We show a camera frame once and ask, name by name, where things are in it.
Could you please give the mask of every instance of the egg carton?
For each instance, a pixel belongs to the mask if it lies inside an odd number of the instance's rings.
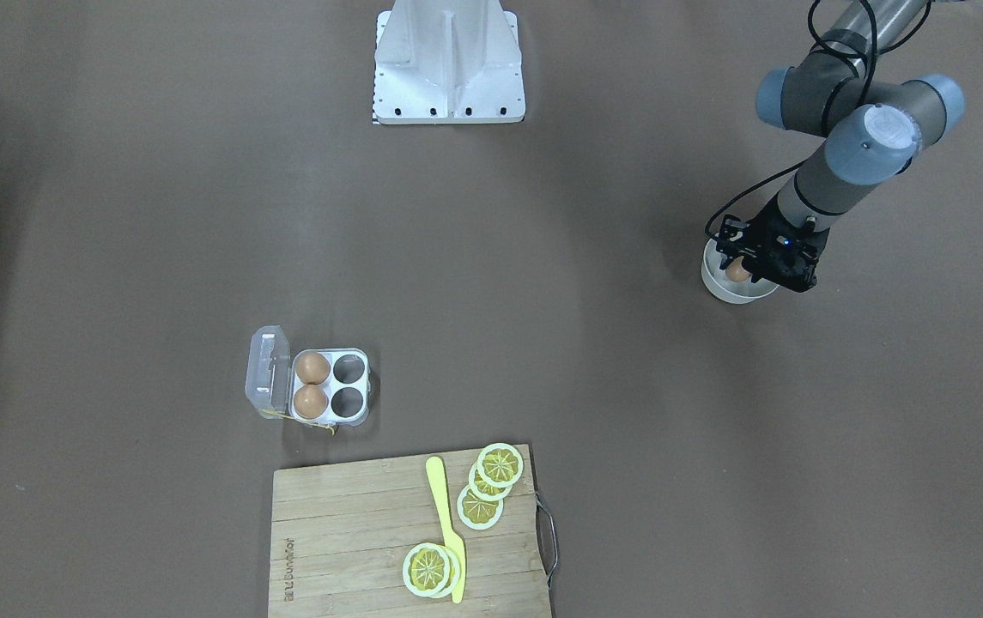
[[[327,396],[323,414],[307,419],[296,414],[294,393],[304,383],[294,371],[304,354],[321,354],[331,365],[327,379],[318,384]],[[356,427],[369,416],[369,357],[358,348],[303,349],[296,356],[288,351],[282,327],[263,327],[251,337],[247,360],[247,399],[263,418],[291,418],[304,425]]]

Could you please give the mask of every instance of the wooden cutting board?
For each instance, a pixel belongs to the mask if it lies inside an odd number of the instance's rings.
[[[536,533],[533,465],[527,445],[521,480],[502,517],[475,531],[457,517],[457,496],[480,450],[429,453],[274,473],[270,529],[270,618],[393,618],[401,615],[551,617]],[[463,602],[419,598],[404,587],[404,556],[441,543],[426,457],[445,462],[452,527],[464,538]]]

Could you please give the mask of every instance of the white plastic object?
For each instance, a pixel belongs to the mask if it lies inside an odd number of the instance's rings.
[[[758,282],[734,282],[719,267],[724,254],[716,251],[716,241],[708,241],[704,245],[704,255],[701,257],[701,281],[713,296],[731,302],[732,305],[746,305],[747,302],[769,296],[778,288],[777,284],[768,279],[758,279]]]
[[[314,419],[302,418],[292,406],[292,395],[304,386],[294,367],[300,356],[319,352],[331,372],[319,388],[327,396],[327,407]],[[358,426],[369,416],[369,357],[358,348],[304,349],[296,356],[288,351],[282,327],[269,325],[251,337],[247,360],[247,399],[263,418],[292,419],[323,427]]]
[[[499,0],[396,0],[377,16],[376,62],[374,122],[525,117],[518,17]]]

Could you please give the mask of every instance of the lemon slice stack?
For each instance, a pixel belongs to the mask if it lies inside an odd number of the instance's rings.
[[[444,545],[419,543],[404,559],[404,586],[413,595],[443,598],[459,580],[460,559]]]
[[[522,477],[522,454],[503,442],[487,445],[468,470],[468,486],[457,496],[457,515],[472,530],[487,530],[502,517],[503,498]]]

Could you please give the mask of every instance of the brown egg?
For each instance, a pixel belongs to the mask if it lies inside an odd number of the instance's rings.
[[[314,384],[302,386],[292,396],[292,407],[300,418],[314,419],[327,410],[327,395]]]
[[[727,281],[735,282],[745,282],[750,279],[750,271],[743,268],[743,257],[736,257],[735,262],[731,262],[731,266],[724,270],[724,274],[727,275]]]
[[[296,377],[304,384],[323,384],[331,375],[331,364],[319,352],[309,352],[296,359]]]

